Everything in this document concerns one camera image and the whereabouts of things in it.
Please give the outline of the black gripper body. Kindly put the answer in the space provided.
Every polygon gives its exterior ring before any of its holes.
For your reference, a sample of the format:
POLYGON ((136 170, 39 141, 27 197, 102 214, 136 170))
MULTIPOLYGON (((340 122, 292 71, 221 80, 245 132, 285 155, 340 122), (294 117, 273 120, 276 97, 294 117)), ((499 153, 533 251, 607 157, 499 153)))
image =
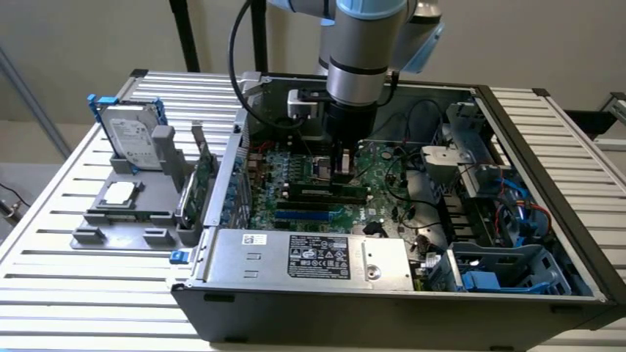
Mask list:
POLYGON ((325 132, 333 142, 354 144, 369 136, 376 118, 376 104, 350 106, 329 103, 325 108, 325 132))

